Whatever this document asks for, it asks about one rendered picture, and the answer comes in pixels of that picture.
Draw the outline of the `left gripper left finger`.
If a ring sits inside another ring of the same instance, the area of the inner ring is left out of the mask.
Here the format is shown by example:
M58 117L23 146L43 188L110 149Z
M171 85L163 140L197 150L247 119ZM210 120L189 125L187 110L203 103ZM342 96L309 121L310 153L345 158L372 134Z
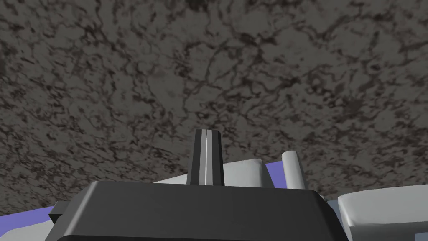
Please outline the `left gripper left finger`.
M186 184L205 185L207 130L196 129Z

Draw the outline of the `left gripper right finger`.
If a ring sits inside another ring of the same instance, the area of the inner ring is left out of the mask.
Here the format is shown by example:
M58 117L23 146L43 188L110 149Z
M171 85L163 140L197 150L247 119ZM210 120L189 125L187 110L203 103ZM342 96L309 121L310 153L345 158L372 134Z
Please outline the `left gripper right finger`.
M206 185L225 186L221 134L216 130L207 131Z

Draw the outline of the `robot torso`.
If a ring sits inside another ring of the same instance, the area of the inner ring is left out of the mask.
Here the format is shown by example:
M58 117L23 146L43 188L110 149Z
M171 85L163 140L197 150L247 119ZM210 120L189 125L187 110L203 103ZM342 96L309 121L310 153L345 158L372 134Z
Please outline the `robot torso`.
M238 187L306 189L295 151L281 162L260 159L224 165L225 183ZM347 193L329 201L350 241L428 241L428 185ZM51 207L0 216L0 241L44 241L53 227Z

